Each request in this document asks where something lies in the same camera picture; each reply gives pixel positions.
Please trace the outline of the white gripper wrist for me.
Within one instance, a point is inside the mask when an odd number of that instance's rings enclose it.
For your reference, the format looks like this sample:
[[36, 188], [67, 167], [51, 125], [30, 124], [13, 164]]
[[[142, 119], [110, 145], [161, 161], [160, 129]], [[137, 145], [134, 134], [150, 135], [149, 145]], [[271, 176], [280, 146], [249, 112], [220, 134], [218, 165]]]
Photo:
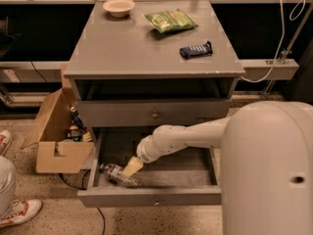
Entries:
[[126, 177], [131, 177], [137, 173], [144, 166], [144, 163], [150, 164], [158, 160], [161, 157], [162, 152], [155, 145], [153, 136], [149, 135], [139, 142], [136, 154], [139, 158], [132, 157], [122, 171], [122, 174]]

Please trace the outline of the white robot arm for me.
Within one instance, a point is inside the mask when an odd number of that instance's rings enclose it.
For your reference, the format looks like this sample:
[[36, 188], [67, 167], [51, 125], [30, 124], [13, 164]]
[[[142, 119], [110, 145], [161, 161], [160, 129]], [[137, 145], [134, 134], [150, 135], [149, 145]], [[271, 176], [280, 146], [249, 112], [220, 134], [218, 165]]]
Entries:
[[231, 117], [162, 125], [123, 173], [187, 147], [221, 151], [224, 235], [313, 235], [313, 106], [260, 101]]

